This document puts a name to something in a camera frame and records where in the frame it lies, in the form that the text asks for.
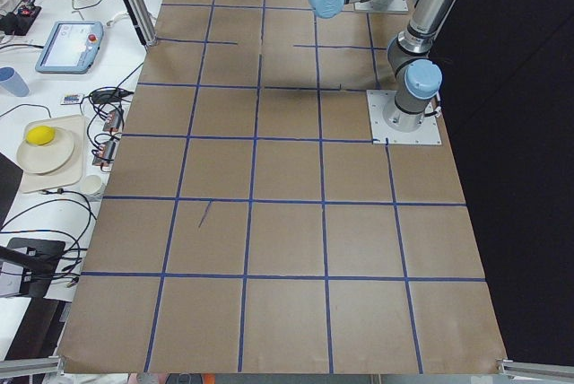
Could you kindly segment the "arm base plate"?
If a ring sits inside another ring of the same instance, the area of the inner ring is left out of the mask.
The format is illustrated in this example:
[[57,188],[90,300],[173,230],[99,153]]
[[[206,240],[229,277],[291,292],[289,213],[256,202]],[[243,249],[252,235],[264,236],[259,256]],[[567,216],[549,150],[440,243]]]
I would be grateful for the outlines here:
[[408,14],[409,8],[406,0],[369,0],[354,4],[355,12]]
[[411,115],[396,106],[395,95],[393,90],[367,90],[372,143],[441,145],[431,100],[423,113]]

